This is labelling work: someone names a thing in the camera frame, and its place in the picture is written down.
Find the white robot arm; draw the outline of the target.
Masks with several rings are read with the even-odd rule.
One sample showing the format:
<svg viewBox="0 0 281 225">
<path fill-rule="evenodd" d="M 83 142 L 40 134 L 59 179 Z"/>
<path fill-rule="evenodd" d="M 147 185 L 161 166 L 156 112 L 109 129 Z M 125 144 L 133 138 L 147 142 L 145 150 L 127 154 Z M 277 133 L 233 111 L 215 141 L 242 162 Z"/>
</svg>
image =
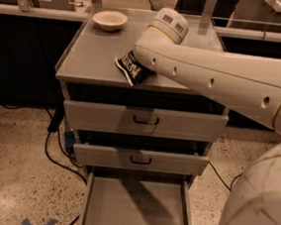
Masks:
<svg viewBox="0 0 281 225">
<path fill-rule="evenodd" d="M 186 47 L 188 27 L 161 9 L 134 45 L 137 61 L 281 135 L 281 59 Z M 239 177 L 219 225 L 281 225 L 281 144 Z"/>
</svg>

